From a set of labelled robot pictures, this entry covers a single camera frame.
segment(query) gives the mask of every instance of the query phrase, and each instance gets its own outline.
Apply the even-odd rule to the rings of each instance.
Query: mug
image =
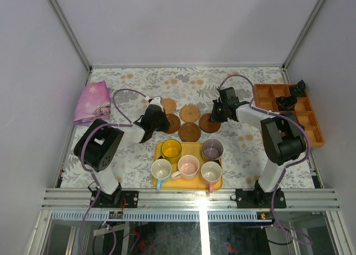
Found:
[[[209,193],[212,193],[214,191],[214,184],[216,184],[223,175],[221,166],[216,162],[209,161],[201,167],[200,172],[204,183],[209,187]]]
[[[172,174],[172,179],[183,178],[191,180],[196,177],[199,171],[199,161],[192,155],[182,156],[178,161],[178,171]]]
[[[151,174],[157,179],[157,190],[161,190],[162,184],[171,178],[172,165],[168,160],[157,159],[151,166]]]
[[[166,140],[161,146],[161,153],[171,164],[176,164],[182,154],[182,145],[174,139]]]
[[[223,155],[224,148],[221,142],[217,140],[208,140],[202,145],[201,156],[203,161],[219,160]]]

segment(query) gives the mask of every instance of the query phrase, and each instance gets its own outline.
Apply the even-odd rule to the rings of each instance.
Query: folded cloth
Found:
[[[86,125],[110,117],[110,96],[105,81],[85,86],[79,98],[74,123]]]

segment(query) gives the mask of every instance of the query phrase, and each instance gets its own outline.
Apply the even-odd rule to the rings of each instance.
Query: floral tablecloth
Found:
[[[216,88],[232,73],[247,76],[253,83],[283,83],[277,67],[240,68],[118,68],[95,69],[90,83],[106,81],[113,92],[119,88],[132,88],[154,97],[172,98],[177,102],[176,115],[184,105],[195,105],[201,114],[211,112],[212,100],[217,99]],[[238,77],[228,80],[225,87],[233,86],[240,101],[252,98],[249,84]],[[136,120],[147,108],[147,102],[134,92],[121,92],[115,98],[120,109],[131,120]],[[110,122],[127,123],[111,108]],[[65,161],[65,172],[61,187],[83,188],[93,180],[85,172],[73,154],[73,148],[87,130],[86,126],[76,128],[71,152]],[[152,188],[150,166],[158,142],[177,139],[178,133],[155,132],[152,139],[144,144],[133,144],[118,150],[111,163],[116,178],[124,188]],[[217,139],[224,146],[222,168],[225,189],[251,188],[254,180],[261,176],[267,161],[260,132],[248,124],[229,121],[221,124],[214,134],[202,132],[200,142]],[[287,170],[282,182],[283,188],[313,188],[309,165],[304,162]]]

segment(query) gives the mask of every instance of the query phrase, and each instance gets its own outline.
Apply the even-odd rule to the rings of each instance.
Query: mug handle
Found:
[[[180,178],[181,177],[181,175],[180,175],[180,171],[176,171],[175,173],[173,173],[172,175],[171,175],[171,178],[174,180],[174,179],[178,179],[178,178]]]
[[[214,191],[214,184],[209,183],[209,193],[212,193]]]
[[[157,180],[157,190],[160,191],[162,187],[162,180]]]

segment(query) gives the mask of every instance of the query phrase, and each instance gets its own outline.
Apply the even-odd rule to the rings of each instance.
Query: brown coaster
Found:
[[[204,131],[208,134],[216,133],[217,131],[219,131],[220,126],[221,126],[220,122],[210,121],[209,120],[210,117],[211,117],[211,114],[207,113],[207,114],[204,114],[199,119],[199,127],[202,129],[202,131]]]
[[[177,108],[176,101],[170,98],[164,98],[162,105],[166,111],[166,114],[172,114]]]
[[[169,129],[163,131],[166,134],[173,134],[179,130],[180,127],[180,119],[177,115],[168,114],[167,119],[169,121]]]
[[[197,142],[201,135],[201,130],[195,123],[184,123],[178,131],[179,138],[183,142]]]
[[[200,118],[200,110],[196,106],[184,106],[179,111],[179,117],[185,122],[196,122]]]

